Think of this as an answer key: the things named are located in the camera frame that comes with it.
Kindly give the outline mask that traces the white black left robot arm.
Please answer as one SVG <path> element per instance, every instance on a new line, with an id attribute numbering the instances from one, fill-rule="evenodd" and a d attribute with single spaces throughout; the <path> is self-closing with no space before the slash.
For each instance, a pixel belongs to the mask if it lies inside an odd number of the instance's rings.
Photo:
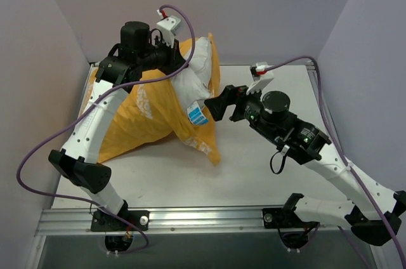
<path id="1" fill-rule="evenodd" d="M 98 162 L 100 148 L 108 128 L 134 84 L 142 82 L 149 70 L 159 70 L 165 79 L 188 65 L 175 35 L 181 20 L 169 16 L 156 25 L 159 35 L 144 22 L 127 22 L 121 27 L 119 43 L 100 62 L 85 111 L 60 150 L 53 150 L 48 160 L 72 184 L 80 187 L 104 213 L 105 223 L 122 230 L 128 222 L 123 211 L 124 199 L 110 183 L 112 170 Z"/>

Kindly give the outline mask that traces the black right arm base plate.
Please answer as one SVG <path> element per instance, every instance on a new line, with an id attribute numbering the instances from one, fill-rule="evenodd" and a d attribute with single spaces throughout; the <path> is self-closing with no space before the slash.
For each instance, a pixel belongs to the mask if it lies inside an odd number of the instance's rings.
<path id="1" fill-rule="evenodd" d="M 281 207 L 262 208 L 263 226 L 265 229 L 293 229 L 303 228 L 305 230 L 316 227 L 316 221 L 302 221 L 292 211 L 283 211 Z"/>

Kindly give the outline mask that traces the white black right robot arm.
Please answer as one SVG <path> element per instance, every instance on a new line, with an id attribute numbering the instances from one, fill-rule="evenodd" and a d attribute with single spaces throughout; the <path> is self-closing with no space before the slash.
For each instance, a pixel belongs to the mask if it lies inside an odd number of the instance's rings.
<path id="1" fill-rule="evenodd" d="M 289 110 L 290 98 L 281 91 L 250 94 L 247 86 L 227 85 L 223 92 L 205 100 L 215 121 L 234 105 L 230 120 L 247 120 L 249 126 L 276 146 L 285 162 L 294 160 L 333 184 L 347 200 L 334 202 L 293 193 L 272 213 L 272 228 L 299 228 L 311 223 L 349 228 L 360 240 L 383 246 L 397 233 L 405 212 L 405 192 L 394 192 L 339 158 L 330 138 L 315 125 Z"/>

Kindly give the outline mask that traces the orange pillowcase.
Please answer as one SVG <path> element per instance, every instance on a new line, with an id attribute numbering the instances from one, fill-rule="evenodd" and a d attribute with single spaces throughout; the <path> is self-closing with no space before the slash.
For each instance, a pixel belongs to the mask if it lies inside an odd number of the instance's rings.
<path id="1" fill-rule="evenodd" d="M 220 64 L 212 34 L 206 36 L 212 44 L 212 71 L 209 81 L 210 98 L 219 94 Z M 193 56 L 195 47 L 190 39 L 180 44 L 184 58 Z M 202 112 L 208 123 L 194 126 L 177 99 L 171 79 L 140 84 L 132 88 L 129 96 L 115 113 L 102 141 L 98 162 L 105 162 L 146 143 L 156 142 L 174 133 L 185 145 L 207 155 L 213 165 L 221 161 L 216 145 L 215 123 L 207 108 Z"/>

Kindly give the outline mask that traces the white pillow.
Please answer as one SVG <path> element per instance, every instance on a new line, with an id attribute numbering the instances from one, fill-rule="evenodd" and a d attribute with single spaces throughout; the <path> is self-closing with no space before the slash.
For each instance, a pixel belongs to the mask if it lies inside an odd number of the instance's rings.
<path id="1" fill-rule="evenodd" d="M 209 81 L 212 71 L 212 44 L 208 37 L 196 40 L 189 66 L 171 78 L 171 84 L 184 112 L 195 102 L 210 97 Z"/>

